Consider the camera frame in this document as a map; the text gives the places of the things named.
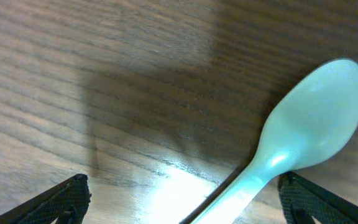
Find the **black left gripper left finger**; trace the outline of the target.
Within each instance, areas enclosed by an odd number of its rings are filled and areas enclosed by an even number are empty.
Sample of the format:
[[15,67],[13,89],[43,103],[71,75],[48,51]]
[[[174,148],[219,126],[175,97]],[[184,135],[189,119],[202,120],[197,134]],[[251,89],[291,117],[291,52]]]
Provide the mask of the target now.
[[0,224],[82,224],[91,194],[88,176],[76,174],[0,215]]

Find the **mint green plastic spoon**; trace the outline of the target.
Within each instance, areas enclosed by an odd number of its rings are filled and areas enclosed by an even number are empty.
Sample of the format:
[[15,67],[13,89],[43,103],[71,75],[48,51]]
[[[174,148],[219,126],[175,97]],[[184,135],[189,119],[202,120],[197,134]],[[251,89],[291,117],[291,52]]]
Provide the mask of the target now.
[[272,110],[250,164],[193,223],[233,223],[272,179],[330,159],[357,127],[358,63],[339,58],[322,64]]

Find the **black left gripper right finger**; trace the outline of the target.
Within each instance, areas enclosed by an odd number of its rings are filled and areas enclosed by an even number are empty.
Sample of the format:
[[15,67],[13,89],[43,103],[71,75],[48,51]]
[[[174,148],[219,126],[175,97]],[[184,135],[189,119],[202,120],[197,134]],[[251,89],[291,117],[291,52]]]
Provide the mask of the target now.
[[358,206],[294,173],[278,183],[283,215],[289,224],[358,224]]

